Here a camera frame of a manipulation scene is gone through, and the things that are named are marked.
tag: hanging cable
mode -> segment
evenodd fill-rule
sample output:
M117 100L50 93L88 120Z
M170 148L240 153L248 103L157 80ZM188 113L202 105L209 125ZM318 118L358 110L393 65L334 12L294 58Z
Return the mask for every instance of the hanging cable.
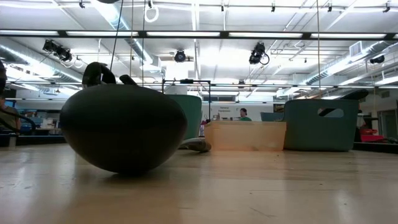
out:
M84 65L84 62L83 62L81 59L79 59L78 56L76 56L76 60L75 60L75 62L73 63L73 65L74 65L76 68L81 68L81 67Z
M144 18L146 17L146 0L144 0ZM142 23L142 31L145 31L145 22ZM142 38L142 54L141 54L141 58L142 58L142 87L144 87L144 38Z
M114 44L113 44L113 51L112 51L112 60L111 60L111 66L110 66L111 72L112 72L114 51L116 50L116 42L118 41L118 33L119 33L119 27L120 27L120 20L121 20L121 18L122 18L123 2L124 2L124 0L122 0L122 3L121 3L121 5L120 5L118 28L116 29L116 35L115 35L115 37L114 37Z
M155 16L152 19L148 18L148 11L155 10ZM144 19L147 22L155 22L159 18L159 8L154 5L153 0L148 0L148 7L146 7L146 3L144 1Z
M322 97L322 90L321 90L321 59L320 59L320 35L319 35L319 5L317 0L317 20L318 20L318 74L319 74L319 98Z
M132 7L131 7L131 36L130 36L130 41L132 42L132 31L133 31L133 19L134 19L134 1L132 1ZM129 76L131 77L131 64L132 64L133 56L132 56L132 47L130 46L130 70L129 70Z

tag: stage light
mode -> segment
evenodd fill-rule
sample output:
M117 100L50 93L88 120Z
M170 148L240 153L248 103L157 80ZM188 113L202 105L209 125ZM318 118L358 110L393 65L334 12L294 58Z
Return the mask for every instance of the stage light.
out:
M70 53L70 49L64 49L52 40L45 40L43 50L49 54L54 54L54 56L58 57L63 62L70 62L73 57Z
M266 63L261 62L261 59L263 59L264 57L267 57ZM269 63L269 56L266 54L266 47L264 46L264 43L256 44L254 50L251 52L251 55L249 57L249 63L251 65L255 65L258 63L261 63L262 65L267 65Z
M177 53L174 55L174 60L176 62L184 62L186 59L186 55L183 50L177 50Z
M370 63L383 63L384 62L384 55L377 57L377 58L373 58L370 61Z

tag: black strap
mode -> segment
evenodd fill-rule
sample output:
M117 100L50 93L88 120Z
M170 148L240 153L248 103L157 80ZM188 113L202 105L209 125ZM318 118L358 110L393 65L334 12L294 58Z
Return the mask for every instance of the black strap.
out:
M101 74L103 74L102 82L107 84L116 84L116 78L113 73L105 65L99 62L93 62L87 65L81 83L86 86L100 85Z

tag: fluorescent light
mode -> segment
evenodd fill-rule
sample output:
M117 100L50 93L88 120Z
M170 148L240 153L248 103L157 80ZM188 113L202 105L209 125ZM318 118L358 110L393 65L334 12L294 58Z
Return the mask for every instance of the fluorescent light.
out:
M174 83L175 86L202 86L201 84L193 84L193 83Z
M211 95L226 95L226 96L236 96L239 93L239 91L211 91ZM203 95L209 95L209 92L203 91Z
M374 86L338 86L338 88L374 88Z
M0 35L59 35L57 31L50 30L0 30Z
M268 88L283 88L283 87L293 87L293 85L257 85L257 87L268 87Z
M387 34L319 34L320 38L364 38L379 39L384 38ZM311 34L311 38L318 38L318 34Z
M22 100L49 100L47 98L39 99L39 98L23 98Z
M147 35L161 37L219 37L220 32L147 32Z
M215 86L222 86L222 87L250 87L250 84L215 84Z
M39 91L38 88L36 88L36 87L34 87L34 86L32 86L32 85L28 85L28 84L21 84L21 85L13 84L13 85L14 85L14 86L21 87L21 88L28 89L28 90Z
M319 86L310 86L310 85L299 85L299 88L319 88Z
M267 80L265 83L265 85L269 85L269 84L279 84L279 85L284 85L286 84L288 81L287 80Z
M385 84L394 83L394 82L398 82L398 76L385 78L385 79L383 79L381 81L376 82L376 85L385 85Z
M288 33L288 32L279 32L279 33L261 33L261 32L230 32L230 37L273 37L273 38L301 38L303 34L300 33Z
M379 86L379 88L383 88L383 89L396 89L396 88L398 88L398 86Z
M116 36L116 33L118 33L118 36L120 37L130 37L131 35L133 37L138 36L138 32L131 32L131 31L67 31L67 34L69 36L94 36L94 37L102 37L102 36Z
M258 104L263 104L263 103L268 103L268 102L263 102L263 101L239 101L237 103L258 103Z

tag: black handle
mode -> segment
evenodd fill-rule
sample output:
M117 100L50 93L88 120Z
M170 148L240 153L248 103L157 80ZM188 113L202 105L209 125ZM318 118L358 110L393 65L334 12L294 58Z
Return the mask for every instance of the black handle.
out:
M125 85L135 85L138 86L137 83L129 76L129 75L122 75L119 77L120 81L123 82Z
M116 84L113 73L102 63L93 62L87 65L81 84L83 84L84 87L95 86L100 85L101 81L107 84Z

